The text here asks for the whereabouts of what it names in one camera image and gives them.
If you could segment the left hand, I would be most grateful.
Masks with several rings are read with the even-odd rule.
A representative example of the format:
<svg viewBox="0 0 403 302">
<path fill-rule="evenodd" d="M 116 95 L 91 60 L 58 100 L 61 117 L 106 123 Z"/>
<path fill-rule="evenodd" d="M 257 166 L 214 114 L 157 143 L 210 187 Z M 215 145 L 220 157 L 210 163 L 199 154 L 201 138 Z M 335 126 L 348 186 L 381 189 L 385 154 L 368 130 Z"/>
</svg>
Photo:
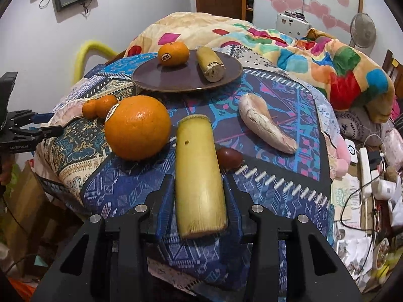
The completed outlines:
<svg viewBox="0 0 403 302">
<path fill-rule="evenodd" d="M 3 154 L 1 156 L 1 185 L 7 185 L 12 178 L 12 169 L 15 163 L 14 154 Z"/>
</svg>

